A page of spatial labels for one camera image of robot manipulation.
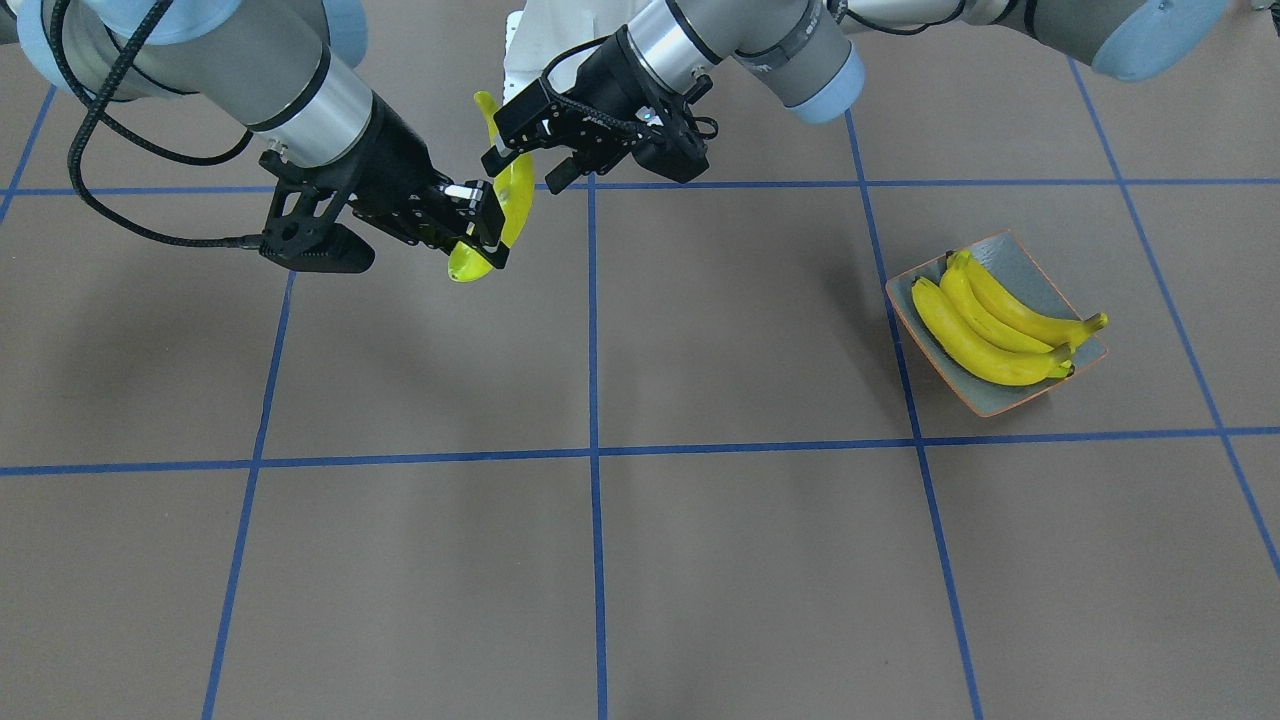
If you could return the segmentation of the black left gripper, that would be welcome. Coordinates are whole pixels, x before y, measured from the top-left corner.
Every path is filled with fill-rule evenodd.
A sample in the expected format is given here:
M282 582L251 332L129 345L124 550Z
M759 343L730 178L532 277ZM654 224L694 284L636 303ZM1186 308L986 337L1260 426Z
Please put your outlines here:
M579 178L607 176L628 156L653 174L687 183L710 167L713 120L691 110L710 87L710 78L698 74L692 90L668 90L645 68L628 29L620 28L556 56L540 79L495 111L495 140L483 168L495 179L525 154L566 149L572 152L545 174L553 195Z

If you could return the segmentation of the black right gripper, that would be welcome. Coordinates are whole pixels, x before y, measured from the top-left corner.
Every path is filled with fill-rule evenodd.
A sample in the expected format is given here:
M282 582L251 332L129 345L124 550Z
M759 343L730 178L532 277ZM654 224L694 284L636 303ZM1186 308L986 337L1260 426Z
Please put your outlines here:
M259 255L293 272L367 270L374 249L339 220L344 210L407 245L449 252L449 273L503 269L506 215L486 181L453 181L435 169L428 146L375 97L370 122L338 160L316 168L262 152L260 164L276 177Z

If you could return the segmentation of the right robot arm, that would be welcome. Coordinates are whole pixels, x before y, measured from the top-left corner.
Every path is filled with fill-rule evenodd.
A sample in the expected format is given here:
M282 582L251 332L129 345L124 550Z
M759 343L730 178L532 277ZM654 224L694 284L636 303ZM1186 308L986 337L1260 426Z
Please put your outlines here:
M426 143L358 74L367 47L357 1L5 1L3 42L18 44L51 83L86 110L68 152L76 192L128 231L161 243L247 249L292 272L361 273L374 250L339 218L451 258L453 281L504 266L506 218L493 186L442 174ZM81 163L108 126L151 143L108 114L110 102L201 95L266 143L276 178L257 234L193 240L163 234L105 208Z

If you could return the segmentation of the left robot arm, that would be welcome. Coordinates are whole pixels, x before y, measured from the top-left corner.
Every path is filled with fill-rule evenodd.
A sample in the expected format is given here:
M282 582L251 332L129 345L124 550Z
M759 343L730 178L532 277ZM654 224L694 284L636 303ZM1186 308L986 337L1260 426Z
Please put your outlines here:
M483 155L489 176L543 149L566 158L558 193L626 159L687 183L709 167L717 123L694 105L732 61L795 118L824 124L860 96L858 41L934 28L1001 28L1098 74L1140 82L1188 55L1224 1L530 1L506 50L513 88Z

